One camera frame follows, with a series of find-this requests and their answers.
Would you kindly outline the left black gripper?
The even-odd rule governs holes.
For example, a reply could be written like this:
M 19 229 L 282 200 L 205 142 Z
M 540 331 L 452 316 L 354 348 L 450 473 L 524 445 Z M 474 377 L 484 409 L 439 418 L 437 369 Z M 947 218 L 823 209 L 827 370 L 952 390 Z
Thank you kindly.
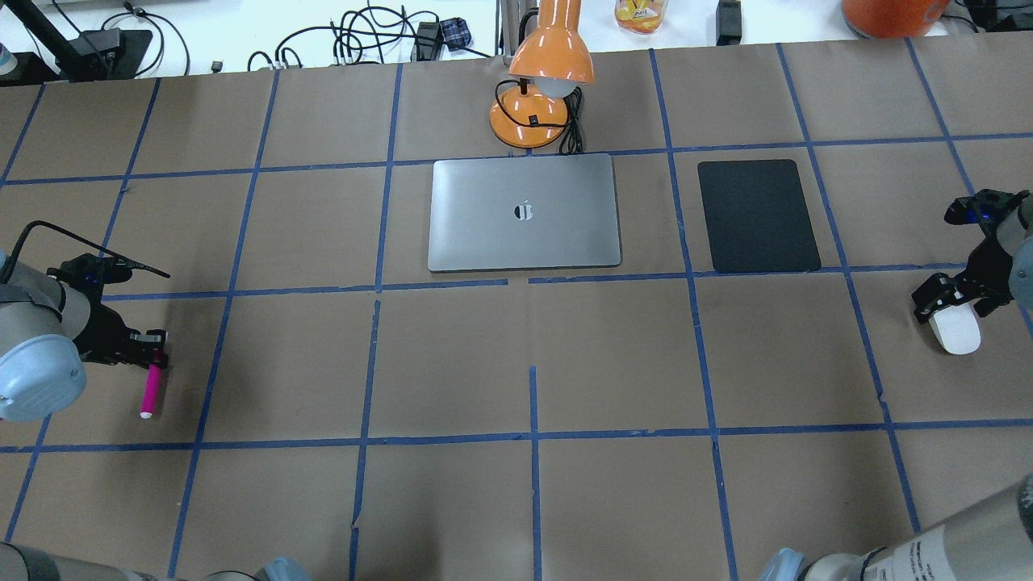
M 60 292 L 61 326 L 83 362 L 145 369 L 169 367 L 166 330 L 149 328 L 139 332 L 102 302 L 106 286 L 129 281 L 134 271 L 147 268 L 126 257 L 85 253 L 48 269 L 49 278 L 56 281 Z

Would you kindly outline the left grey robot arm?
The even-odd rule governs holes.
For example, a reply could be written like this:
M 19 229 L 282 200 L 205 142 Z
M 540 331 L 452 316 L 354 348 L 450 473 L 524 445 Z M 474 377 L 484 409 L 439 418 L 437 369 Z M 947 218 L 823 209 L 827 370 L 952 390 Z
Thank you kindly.
M 21 259 L 34 230 L 46 228 L 79 243 L 88 253 L 45 272 Z M 140 418 L 157 412 L 162 373 L 169 367 L 162 328 L 128 327 L 103 304 L 111 284 L 153 268 L 44 220 L 29 222 L 10 253 L 2 254 L 1 416 L 42 420 L 73 404 L 87 387 L 86 364 L 132 365 L 147 371 Z

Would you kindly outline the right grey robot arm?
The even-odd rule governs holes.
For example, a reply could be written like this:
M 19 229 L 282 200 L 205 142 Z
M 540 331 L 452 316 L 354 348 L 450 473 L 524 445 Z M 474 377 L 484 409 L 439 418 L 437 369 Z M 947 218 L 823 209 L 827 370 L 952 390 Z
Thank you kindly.
M 1031 305 L 1031 192 L 982 189 L 956 198 L 948 224 L 976 224 L 981 243 L 956 275 L 936 273 L 912 293 L 914 317 L 945 353 L 981 345 L 979 320 L 1011 302 Z M 922 532 L 864 554 L 833 553 L 808 562 L 783 548 L 763 580 L 1029 580 L 1031 477 L 956 512 Z

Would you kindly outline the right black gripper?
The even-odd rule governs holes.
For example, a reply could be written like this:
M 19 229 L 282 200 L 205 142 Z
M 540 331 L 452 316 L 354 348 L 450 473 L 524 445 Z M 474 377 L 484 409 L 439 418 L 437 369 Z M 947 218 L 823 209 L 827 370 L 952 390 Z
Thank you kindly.
M 1010 273 L 1018 252 L 1018 230 L 1023 236 L 1030 227 L 1030 191 L 1010 194 L 981 189 L 972 196 L 954 198 L 944 214 L 950 225 L 976 224 L 984 239 L 970 253 L 966 268 L 958 276 L 934 273 L 911 293 L 914 317 L 927 324 L 934 313 L 974 302 L 977 315 L 984 319 L 1014 300 Z

